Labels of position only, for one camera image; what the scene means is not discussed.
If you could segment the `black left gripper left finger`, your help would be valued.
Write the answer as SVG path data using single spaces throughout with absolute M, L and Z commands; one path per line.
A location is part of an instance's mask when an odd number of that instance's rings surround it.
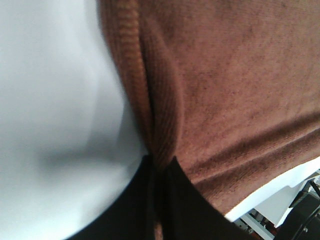
M 154 240 L 155 168 L 145 155 L 132 180 L 97 219 L 70 240 Z

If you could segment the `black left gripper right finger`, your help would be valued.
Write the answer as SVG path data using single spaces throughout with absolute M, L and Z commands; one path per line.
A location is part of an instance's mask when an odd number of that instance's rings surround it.
M 246 240 L 194 187 L 176 157 L 160 175 L 159 216 L 164 240 Z

